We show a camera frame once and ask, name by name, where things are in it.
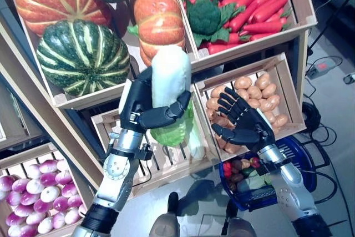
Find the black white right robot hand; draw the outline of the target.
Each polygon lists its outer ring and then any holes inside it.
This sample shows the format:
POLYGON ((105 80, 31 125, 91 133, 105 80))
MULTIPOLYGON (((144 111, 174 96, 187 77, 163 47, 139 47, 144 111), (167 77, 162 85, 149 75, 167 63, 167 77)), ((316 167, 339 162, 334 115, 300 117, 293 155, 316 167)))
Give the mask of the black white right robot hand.
POLYGON ((274 132, 261 113, 234 90, 226 87, 219 94, 217 103, 218 111, 226 115, 235 126, 231 130, 216 123, 211 125, 214 132, 224 141, 244 145, 254 153, 268 145, 276 144, 274 132))

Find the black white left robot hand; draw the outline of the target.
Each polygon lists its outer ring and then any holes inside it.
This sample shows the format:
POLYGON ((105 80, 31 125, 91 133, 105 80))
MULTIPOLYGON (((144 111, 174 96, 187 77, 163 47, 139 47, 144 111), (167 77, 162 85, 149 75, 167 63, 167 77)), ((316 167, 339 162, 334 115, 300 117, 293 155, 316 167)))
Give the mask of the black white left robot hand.
POLYGON ((183 91, 169 106, 154 108, 151 95, 152 68, 140 73, 128 91, 120 112, 121 127, 137 133, 166 127, 181 118, 187 110, 191 92, 183 91))

